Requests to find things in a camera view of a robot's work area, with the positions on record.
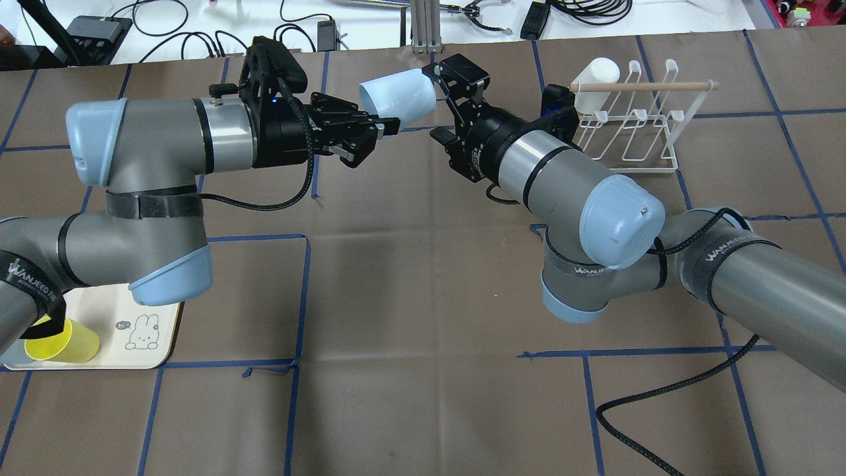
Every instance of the white tray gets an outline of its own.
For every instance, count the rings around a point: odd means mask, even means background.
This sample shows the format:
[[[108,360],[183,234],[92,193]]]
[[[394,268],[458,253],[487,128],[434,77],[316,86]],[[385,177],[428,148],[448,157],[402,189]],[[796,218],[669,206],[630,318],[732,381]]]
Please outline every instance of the white tray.
[[[141,306],[127,285],[78,289],[64,295],[67,317],[100,336],[100,351],[86,363],[18,361],[11,370],[70,370],[82,368],[154,368],[165,361],[173,345],[181,303]],[[23,354],[23,341],[14,344]]]

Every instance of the wire rack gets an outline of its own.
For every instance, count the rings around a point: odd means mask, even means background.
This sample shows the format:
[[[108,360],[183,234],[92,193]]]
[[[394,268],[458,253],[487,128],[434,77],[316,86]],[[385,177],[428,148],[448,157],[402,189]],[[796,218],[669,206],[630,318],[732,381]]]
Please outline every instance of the wire rack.
[[[611,92],[602,110],[580,114],[576,144],[588,157],[624,173],[661,174],[678,169],[675,143],[719,83],[677,82],[678,65],[664,62],[661,82],[640,82],[640,62],[629,61],[629,74],[622,83],[570,85],[579,92]],[[671,109],[671,93],[698,91],[685,109]]]

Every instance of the yellow cup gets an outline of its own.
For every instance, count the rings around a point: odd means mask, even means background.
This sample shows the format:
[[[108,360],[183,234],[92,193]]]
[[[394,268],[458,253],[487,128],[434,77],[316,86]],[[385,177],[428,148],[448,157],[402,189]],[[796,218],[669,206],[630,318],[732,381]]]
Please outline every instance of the yellow cup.
[[[49,319],[44,316],[36,324]],[[43,339],[24,341],[26,355],[35,360],[82,363],[90,361],[100,350],[100,338],[84,325],[65,318],[61,333]]]

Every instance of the white table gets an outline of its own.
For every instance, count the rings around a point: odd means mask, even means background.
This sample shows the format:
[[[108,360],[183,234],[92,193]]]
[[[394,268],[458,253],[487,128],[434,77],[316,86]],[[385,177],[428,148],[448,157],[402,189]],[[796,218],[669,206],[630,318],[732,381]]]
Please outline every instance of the white table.
[[[469,0],[445,3],[464,5]],[[511,28],[512,36],[475,28],[463,15],[442,14],[441,36],[444,43],[481,43],[519,41],[520,26],[523,24],[530,0],[512,0],[501,4],[499,0],[488,0],[482,4],[483,22],[489,25]],[[47,5],[62,25],[69,25],[78,15],[108,15],[110,12],[132,3],[131,0],[48,0]],[[226,30],[250,43],[253,36],[270,36],[273,29],[282,24],[279,18],[279,1],[270,0],[184,0],[190,16],[180,31],[202,30],[213,34],[214,30]],[[374,8],[333,0],[287,0],[285,17],[297,18],[306,14],[329,13],[338,22],[339,31],[348,34],[343,40],[351,49],[396,47],[399,45],[398,9]],[[639,4],[628,17],[614,25],[595,27],[583,25],[553,9],[542,39],[577,38],[593,36],[650,35],[663,33],[686,33],[691,31],[754,30],[771,26],[761,0],[734,0],[724,15],[714,15],[690,3],[648,3]],[[183,18],[183,9],[176,3],[162,0],[139,8],[136,19],[149,32],[164,32],[177,26]],[[129,16],[125,10],[121,16]],[[319,19],[309,19],[299,24],[316,41],[316,24]],[[12,31],[22,44],[32,44],[32,37],[21,19],[19,5],[15,0],[0,0],[0,23]],[[30,20],[38,44],[55,48],[53,43],[37,25]],[[113,63],[134,63],[141,59],[163,38],[145,36],[133,28],[121,46]],[[310,51],[306,39],[296,32],[285,34],[289,48]],[[159,48],[148,61],[178,59],[182,39],[175,39]],[[228,53],[242,50],[238,44],[223,37]],[[185,49],[186,58],[207,56],[202,42],[192,38]]]

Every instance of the bunny illustration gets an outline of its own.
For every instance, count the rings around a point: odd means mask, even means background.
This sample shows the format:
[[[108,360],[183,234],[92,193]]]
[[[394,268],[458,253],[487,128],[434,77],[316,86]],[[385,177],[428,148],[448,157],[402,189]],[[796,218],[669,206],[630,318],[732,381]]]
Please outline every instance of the bunny illustration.
[[[158,348],[158,316],[139,316],[135,321],[135,328],[129,336],[127,349],[157,349]]]

